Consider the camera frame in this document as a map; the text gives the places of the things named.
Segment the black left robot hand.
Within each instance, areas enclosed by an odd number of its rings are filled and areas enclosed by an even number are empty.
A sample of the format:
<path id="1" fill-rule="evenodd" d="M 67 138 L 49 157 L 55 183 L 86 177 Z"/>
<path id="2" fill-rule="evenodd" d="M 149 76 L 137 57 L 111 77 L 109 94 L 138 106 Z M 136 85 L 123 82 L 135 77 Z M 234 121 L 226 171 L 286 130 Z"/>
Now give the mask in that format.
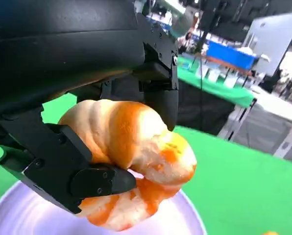
<path id="1" fill-rule="evenodd" d="M 0 165 L 56 206 L 133 189 L 134 176 L 92 165 L 67 126 L 45 124 L 43 103 L 132 72 L 169 130 L 177 122 L 177 49 L 130 0 L 0 0 Z"/>

